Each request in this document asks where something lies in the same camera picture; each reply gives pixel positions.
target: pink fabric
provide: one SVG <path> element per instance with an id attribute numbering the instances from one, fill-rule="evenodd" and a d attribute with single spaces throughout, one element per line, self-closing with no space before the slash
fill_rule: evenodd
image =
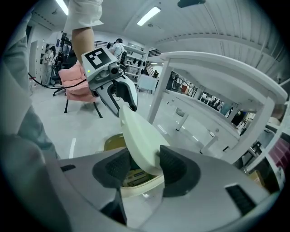
<path id="1" fill-rule="evenodd" d="M 62 85 L 64 87 L 73 86 L 86 79 L 84 69 L 81 64 L 77 63 L 70 69 L 62 69 L 58 72 Z M 96 98 L 92 95 L 87 81 L 66 89 L 67 99 L 82 102 L 95 102 Z"/>

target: table with white cloth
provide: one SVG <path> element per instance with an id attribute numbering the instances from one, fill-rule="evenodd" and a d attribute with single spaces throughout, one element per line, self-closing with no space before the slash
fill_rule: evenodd
<path id="1" fill-rule="evenodd" d="M 148 121 L 153 123 L 162 98 L 167 98 L 185 115 L 177 126 L 180 129 L 191 115 L 204 127 L 215 134 L 210 142 L 200 150 L 207 154 L 209 147 L 218 140 L 230 149 L 222 152 L 221 159 L 233 164 L 257 140 L 264 130 L 275 104 L 284 104 L 287 93 L 274 80 L 259 70 L 235 59 L 212 53 L 171 52 L 162 53 L 164 66 L 160 75 L 154 99 L 150 107 Z M 194 97 L 166 91 L 171 72 L 190 81 L 197 91 Z M 210 106 L 197 101 L 203 92 L 223 100 L 233 107 L 228 118 Z M 237 134 L 231 121 L 239 111 L 256 112 L 256 115 L 243 135 Z"/>
<path id="2" fill-rule="evenodd" d="M 151 90 L 153 92 L 155 92 L 156 89 L 156 85 L 157 85 L 157 79 L 144 75 L 142 74 L 141 77 L 139 78 L 139 81 L 137 83 L 138 88 L 142 88 L 142 89 L 147 89 L 147 90 Z"/>

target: white lid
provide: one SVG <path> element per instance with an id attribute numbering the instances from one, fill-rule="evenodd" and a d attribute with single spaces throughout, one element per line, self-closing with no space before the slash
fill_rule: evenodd
<path id="1" fill-rule="evenodd" d="M 130 155 L 141 169 L 152 175 L 162 175 L 157 154 L 160 145 L 169 146 L 165 138 L 138 113 L 127 106 L 119 110 L 124 139 Z"/>

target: black cable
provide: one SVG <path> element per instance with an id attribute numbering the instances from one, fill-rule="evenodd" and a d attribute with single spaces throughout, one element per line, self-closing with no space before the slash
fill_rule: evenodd
<path id="1" fill-rule="evenodd" d="M 37 80 L 35 80 L 35 79 L 33 78 L 33 76 L 30 75 L 30 73 L 28 73 L 28 75 L 29 75 L 29 76 L 31 77 L 31 79 L 34 80 L 36 83 L 38 83 L 39 85 L 41 85 L 41 86 L 43 86 L 43 87 L 45 87 L 45 88 L 47 88 L 47 89 L 68 89 L 68 88 L 75 87 L 75 86 L 77 86 L 77 85 L 79 85 L 79 84 L 81 84 L 81 83 L 83 83 L 83 82 L 86 81 L 86 79 L 84 79 L 84 80 L 82 80 L 81 82 L 79 82 L 79 83 L 77 83 L 77 84 L 75 84 L 75 85 L 73 85 L 73 86 L 51 88 L 51 87 L 48 87 L 48 86 L 46 86 L 46 85 L 43 85 L 43 84 L 39 83 Z"/>

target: white floor line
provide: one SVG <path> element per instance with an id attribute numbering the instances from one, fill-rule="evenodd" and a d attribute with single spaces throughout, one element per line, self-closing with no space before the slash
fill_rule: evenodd
<path id="1" fill-rule="evenodd" d="M 71 144 L 71 149 L 69 150 L 69 158 L 73 158 L 73 152 L 74 152 L 74 146 L 76 144 L 77 139 L 73 138 L 72 139 L 72 144 Z"/>

